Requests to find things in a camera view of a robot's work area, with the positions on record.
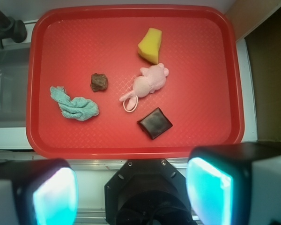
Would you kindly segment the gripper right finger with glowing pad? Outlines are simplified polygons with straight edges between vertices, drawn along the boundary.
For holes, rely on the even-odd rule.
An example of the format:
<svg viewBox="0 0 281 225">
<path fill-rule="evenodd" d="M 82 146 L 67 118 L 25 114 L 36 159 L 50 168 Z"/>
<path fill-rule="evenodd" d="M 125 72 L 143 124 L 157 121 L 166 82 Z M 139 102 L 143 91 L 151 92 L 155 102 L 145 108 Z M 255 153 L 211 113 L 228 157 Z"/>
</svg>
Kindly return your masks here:
<svg viewBox="0 0 281 225">
<path fill-rule="evenodd" d="M 281 142 L 196 147 L 186 189 L 205 225 L 281 225 Z"/>
</svg>

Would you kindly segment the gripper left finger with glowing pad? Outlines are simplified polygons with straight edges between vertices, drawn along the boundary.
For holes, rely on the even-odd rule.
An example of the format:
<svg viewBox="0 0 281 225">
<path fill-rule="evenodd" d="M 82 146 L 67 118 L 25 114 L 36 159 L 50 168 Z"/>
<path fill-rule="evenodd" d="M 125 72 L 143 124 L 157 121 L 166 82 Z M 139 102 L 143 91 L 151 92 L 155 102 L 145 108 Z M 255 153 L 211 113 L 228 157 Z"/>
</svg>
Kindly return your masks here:
<svg viewBox="0 0 281 225">
<path fill-rule="evenodd" d="M 73 225 L 78 181 L 64 159 L 0 162 L 0 225 Z"/>
</svg>

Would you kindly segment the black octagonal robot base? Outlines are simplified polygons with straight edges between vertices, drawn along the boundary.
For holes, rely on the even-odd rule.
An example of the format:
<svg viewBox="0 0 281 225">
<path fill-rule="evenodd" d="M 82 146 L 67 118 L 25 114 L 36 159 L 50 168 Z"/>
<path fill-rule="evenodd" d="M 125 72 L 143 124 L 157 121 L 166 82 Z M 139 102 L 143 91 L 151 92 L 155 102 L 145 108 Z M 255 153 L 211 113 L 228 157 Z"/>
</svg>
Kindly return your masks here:
<svg viewBox="0 0 281 225">
<path fill-rule="evenodd" d="M 105 184 L 110 225 L 194 225 L 186 179 L 166 159 L 129 159 Z"/>
</svg>

